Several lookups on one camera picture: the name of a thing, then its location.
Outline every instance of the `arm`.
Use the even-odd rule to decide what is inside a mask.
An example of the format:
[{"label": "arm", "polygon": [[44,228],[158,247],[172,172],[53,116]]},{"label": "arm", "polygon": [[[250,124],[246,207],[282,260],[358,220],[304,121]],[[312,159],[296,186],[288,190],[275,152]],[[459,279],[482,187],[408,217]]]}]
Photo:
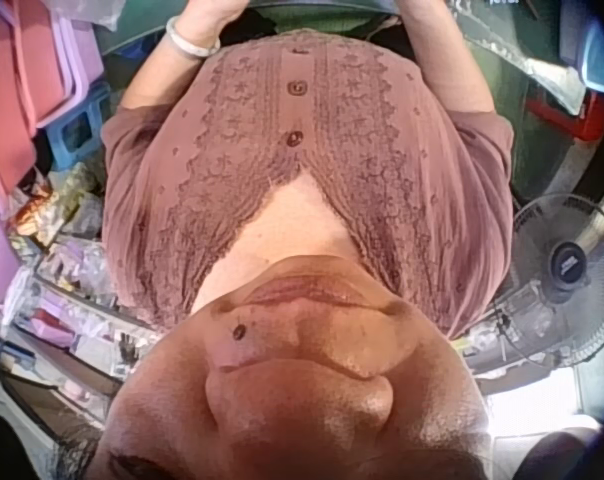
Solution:
[{"label": "arm", "polygon": [[446,110],[492,112],[493,97],[444,0],[396,0],[425,83]]},{"label": "arm", "polygon": [[[175,24],[193,45],[211,48],[222,29],[240,16],[248,0],[190,0]],[[122,98],[128,109],[172,105],[184,94],[204,60],[189,58],[165,36]]]}]

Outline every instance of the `electric fan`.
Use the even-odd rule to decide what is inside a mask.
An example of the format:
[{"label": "electric fan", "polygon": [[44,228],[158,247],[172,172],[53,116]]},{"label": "electric fan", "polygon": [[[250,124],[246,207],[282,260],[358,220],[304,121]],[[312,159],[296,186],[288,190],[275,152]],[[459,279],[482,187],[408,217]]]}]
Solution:
[{"label": "electric fan", "polygon": [[529,360],[590,359],[604,346],[602,209],[577,195],[540,197],[516,215],[511,254],[494,303],[500,332]]}]

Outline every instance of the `eye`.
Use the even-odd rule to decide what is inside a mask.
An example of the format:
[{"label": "eye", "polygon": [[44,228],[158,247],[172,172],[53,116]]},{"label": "eye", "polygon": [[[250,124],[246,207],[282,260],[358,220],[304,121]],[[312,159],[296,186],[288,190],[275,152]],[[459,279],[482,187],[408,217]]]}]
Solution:
[{"label": "eye", "polygon": [[122,480],[176,480],[162,467],[140,457],[109,453],[109,471]]}]

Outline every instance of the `cheek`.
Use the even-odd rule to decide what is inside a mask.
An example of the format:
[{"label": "cheek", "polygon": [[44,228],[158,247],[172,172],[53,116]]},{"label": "cheek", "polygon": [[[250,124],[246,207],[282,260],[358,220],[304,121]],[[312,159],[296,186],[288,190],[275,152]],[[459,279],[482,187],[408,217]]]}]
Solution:
[{"label": "cheek", "polygon": [[122,387],[103,441],[118,451],[152,459],[180,451],[179,458],[190,462],[216,431],[205,392],[208,367],[197,344],[184,335],[166,340]]},{"label": "cheek", "polygon": [[486,427],[481,396],[446,343],[423,344],[388,375],[394,408],[385,442],[436,445]]}]

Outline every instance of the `wrist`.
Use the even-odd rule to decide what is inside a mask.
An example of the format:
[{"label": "wrist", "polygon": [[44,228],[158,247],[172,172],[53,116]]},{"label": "wrist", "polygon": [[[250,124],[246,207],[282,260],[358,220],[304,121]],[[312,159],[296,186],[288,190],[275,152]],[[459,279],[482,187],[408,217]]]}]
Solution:
[{"label": "wrist", "polygon": [[211,15],[188,8],[176,19],[175,30],[189,43],[202,48],[212,48],[226,23]]}]

